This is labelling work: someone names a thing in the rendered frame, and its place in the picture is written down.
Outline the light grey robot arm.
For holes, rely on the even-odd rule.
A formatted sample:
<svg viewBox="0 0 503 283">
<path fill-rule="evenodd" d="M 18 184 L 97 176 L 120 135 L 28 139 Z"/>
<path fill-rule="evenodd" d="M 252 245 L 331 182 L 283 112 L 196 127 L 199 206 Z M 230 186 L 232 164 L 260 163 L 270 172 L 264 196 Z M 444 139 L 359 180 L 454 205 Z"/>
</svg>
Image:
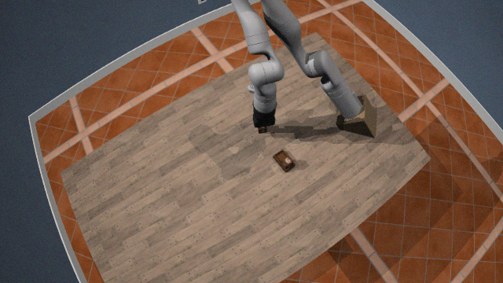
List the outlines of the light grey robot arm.
<svg viewBox="0 0 503 283">
<path fill-rule="evenodd" d="M 248 76 L 254 86 L 255 99 L 262 104 L 273 102 L 277 94 L 275 82 L 283 79 L 285 70 L 270 42 L 263 19 L 248 0 L 230 0 L 244 31 L 248 51 L 265 55 L 268 61 L 252 64 Z M 320 85 L 345 119 L 356 117 L 363 107 L 347 85 L 334 60 L 326 50 L 307 53 L 301 43 L 301 24 L 283 0 L 260 0 L 266 24 L 284 43 L 304 74 L 321 77 Z M 266 85 L 267 84 L 267 85 Z"/>
</svg>

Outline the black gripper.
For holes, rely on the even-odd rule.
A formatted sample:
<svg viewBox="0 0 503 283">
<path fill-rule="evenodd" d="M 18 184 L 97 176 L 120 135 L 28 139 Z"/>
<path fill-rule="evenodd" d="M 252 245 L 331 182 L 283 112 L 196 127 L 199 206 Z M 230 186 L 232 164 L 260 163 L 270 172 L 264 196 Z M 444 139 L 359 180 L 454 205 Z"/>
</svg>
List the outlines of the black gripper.
<svg viewBox="0 0 503 283">
<path fill-rule="evenodd" d="M 248 85 L 248 92 L 254 94 L 253 99 L 253 122 L 256 127 L 267 127 L 275 124 L 275 111 L 277 98 L 269 104 L 262 104 L 255 99 L 253 84 Z"/>
</svg>

